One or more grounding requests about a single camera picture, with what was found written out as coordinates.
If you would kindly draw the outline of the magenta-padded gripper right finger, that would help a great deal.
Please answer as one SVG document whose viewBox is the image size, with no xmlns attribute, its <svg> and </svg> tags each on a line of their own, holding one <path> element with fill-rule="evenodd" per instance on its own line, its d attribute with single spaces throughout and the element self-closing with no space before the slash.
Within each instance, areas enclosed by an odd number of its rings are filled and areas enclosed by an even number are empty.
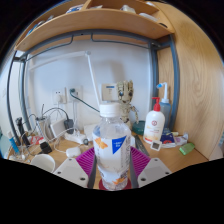
<svg viewBox="0 0 224 224">
<path fill-rule="evenodd" d="M 131 148 L 130 178 L 133 188 L 146 186 L 170 174 L 171 171 L 159 158 L 150 158 L 140 150 Z"/>
</svg>

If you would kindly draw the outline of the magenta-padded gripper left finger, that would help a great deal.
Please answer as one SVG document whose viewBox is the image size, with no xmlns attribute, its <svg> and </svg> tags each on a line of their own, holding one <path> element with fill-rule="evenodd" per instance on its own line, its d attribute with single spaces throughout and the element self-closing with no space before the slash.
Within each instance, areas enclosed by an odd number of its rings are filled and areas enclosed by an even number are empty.
<svg viewBox="0 0 224 224">
<path fill-rule="evenodd" d="M 88 149 L 77 158 L 67 158 L 54 174 L 81 187 L 92 189 L 96 177 L 94 149 Z"/>
</svg>

